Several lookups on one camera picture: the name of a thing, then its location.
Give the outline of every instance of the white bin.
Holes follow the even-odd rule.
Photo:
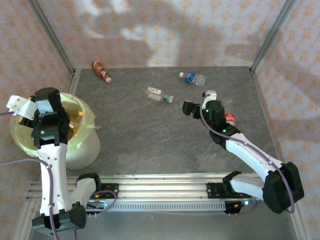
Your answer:
[[[82,169],[90,165],[100,152],[100,140],[95,130],[96,116],[89,106],[76,96],[67,93],[61,93],[60,96],[61,103],[68,114],[77,116],[79,110],[83,112],[76,135],[68,141],[65,163],[68,169]],[[15,144],[27,155],[38,157],[31,138],[33,129],[20,125],[19,118],[19,116],[13,116],[10,119],[10,132]]]

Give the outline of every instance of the wire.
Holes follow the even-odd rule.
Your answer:
[[[235,141],[235,142],[237,142],[237,143],[243,144],[244,146],[247,146],[248,148],[252,149],[252,150],[255,151],[256,153],[258,153],[262,158],[264,158],[264,159],[267,161],[267,163],[269,163],[272,167],[274,167],[274,168],[277,170],[277,172],[279,173],[279,175],[281,176],[282,181],[283,181],[283,183],[284,183],[284,185],[285,185],[285,188],[286,188],[286,190],[287,190],[287,192],[288,192],[288,194],[289,194],[289,199],[290,199],[290,204],[291,204],[291,210],[287,210],[287,209],[286,209],[286,211],[289,212],[290,214],[293,214],[293,213],[295,212],[295,201],[294,201],[294,197],[293,197],[293,195],[292,195],[292,192],[291,192],[291,189],[290,189],[290,186],[289,186],[289,184],[288,184],[287,179],[285,178],[285,176],[284,176],[284,174],[281,172],[281,170],[275,165],[275,163],[274,163],[273,161],[271,161],[267,156],[265,156],[258,148],[254,147],[253,145],[251,145],[251,144],[249,144],[249,143],[245,143],[244,141],[239,140],[239,139],[236,139],[236,138],[234,138],[234,137],[227,136],[227,135],[224,135],[224,134],[222,134],[222,133],[220,133],[220,132],[217,132],[217,131],[215,131],[214,129],[212,129],[212,127],[210,127],[210,126],[208,125],[208,123],[206,122],[206,120],[205,120],[205,118],[204,118],[204,114],[203,114],[203,112],[202,112],[202,108],[203,108],[203,105],[204,105],[204,103],[205,103],[206,98],[209,97],[209,96],[210,96],[209,94],[206,94],[206,95],[204,96],[203,102],[202,102],[202,104],[201,104],[201,106],[200,106],[200,110],[199,110],[199,112],[200,112],[200,117],[201,117],[201,120],[202,120],[203,124],[204,124],[211,132],[213,132],[214,134],[216,134],[216,135],[218,135],[218,136],[220,136],[220,137],[226,138],[226,139],[228,139],[228,140],[232,140],[232,141]]]
[[[53,178],[53,174],[51,171],[51,168],[49,166],[48,163],[46,163],[43,160],[40,159],[32,159],[32,158],[25,158],[25,159],[19,159],[19,160],[13,160],[13,161],[4,161],[4,162],[0,162],[0,166],[2,165],[9,165],[9,164],[16,164],[16,163],[22,163],[22,162],[38,162],[43,164],[49,174],[49,179],[50,179],[50,186],[49,186],[49,219],[50,219],[50,225],[51,225],[51,229],[53,232],[53,236],[55,240],[59,240],[59,236],[57,233],[57,229],[55,226],[55,222],[54,222],[54,210],[53,210],[53,198],[54,198],[54,178]]]
[[[103,213],[105,213],[106,211],[108,211],[109,209],[111,209],[111,208],[115,205],[115,203],[116,203],[116,201],[117,201],[117,195],[116,195],[116,193],[115,193],[114,191],[111,191],[111,190],[97,191],[97,192],[93,193],[93,194],[91,195],[91,197],[94,196],[94,195],[97,195],[97,194],[104,194],[104,193],[113,194],[114,200],[113,200],[113,202],[112,202],[105,210],[103,210],[103,211],[95,214],[95,216],[98,216],[98,215],[100,215],[100,214],[103,214]]]
[[[90,207],[90,208],[93,208],[93,209],[96,208],[96,206],[93,206],[93,205],[91,205],[91,204],[87,204],[87,206]]]
[[[239,212],[239,213],[229,213],[228,217],[230,217],[230,216],[241,216],[241,215],[246,215],[246,214],[252,213],[255,209],[257,209],[257,207],[259,206],[260,203],[261,203],[261,199],[256,200],[255,201],[255,205],[249,211]]]
[[[15,113],[14,111],[1,112],[0,116],[11,115],[11,114],[14,114],[14,113]]]

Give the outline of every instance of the patterned wallpaper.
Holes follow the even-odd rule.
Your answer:
[[[301,200],[320,239],[320,4],[296,2],[257,72],[278,153],[299,168]]]
[[[250,66],[284,2],[39,0],[76,68]]]
[[[67,90],[70,75],[26,0],[0,1],[0,112],[11,95],[29,97],[53,86]],[[9,116],[0,117],[0,161],[26,158],[9,132]],[[38,164],[0,166],[0,238],[16,231],[30,181],[39,179]]]

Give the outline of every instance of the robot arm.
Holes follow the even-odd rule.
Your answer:
[[[101,190],[101,181],[96,173],[82,175],[72,195],[69,195],[66,156],[70,117],[62,106],[59,91],[53,87],[43,88],[29,99],[13,95],[7,107],[14,112],[13,115],[21,116],[21,125],[33,128],[31,137],[38,157],[48,163],[53,175],[51,182],[46,167],[41,165],[40,217],[32,220],[32,228],[47,235],[53,234],[49,220],[50,208],[57,232],[84,228],[87,221],[85,206],[92,193]],[[52,205],[50,185],[53,185]]]
[[[229,174],[223,180],[227,194],[244,193],[262,199],[278,214],[291,206],[291,198],[294,203],[302,199],[304,190],[298,168],[292,162],[283,163],[269,156],[252,144],[239,129],[226,123],[225,109],[221,102],[216,100],[215,91],[207,91],[202,97],[202,105],[185,101],[182,106],[183,113],[187,116],[192,113],[195,119],[201,118],[203,124],[213,130],[210,136],[216,144],[238,156],[260,176],[257,180],[239,171]],[[292,197],[287,191],[285,181]]]

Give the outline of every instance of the clear plastic bottle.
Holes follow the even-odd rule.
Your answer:
[[[145,95],[147,98],[157,102],[165,101],[168,103],[172,103],[172,101],[174,100],[174,96],[165,94],[162,90],[152,86],[148,86],[148,88],[145,90]]]
[[[201,87],[204,86],[206,78],[207,78],[205,76],[202,76],[200,74],[196,74],[196,73],[191,72],[191,71],[184,72],[184,73],[180,72],[179,77],[184,79],[184,81],[187,84],[195,84],[195,85],[198,85],[198,86],[201,86]]]
[[[73,117],[70,118],[69,127],[70,127],[70,129],[73,130],[73,134],[77,133],[78,128],[80,127],[82,116],[83,116],[83,112],[82,112],[82,110],[79,110],[78,116],[76,117],[76,119],[74,119]]]

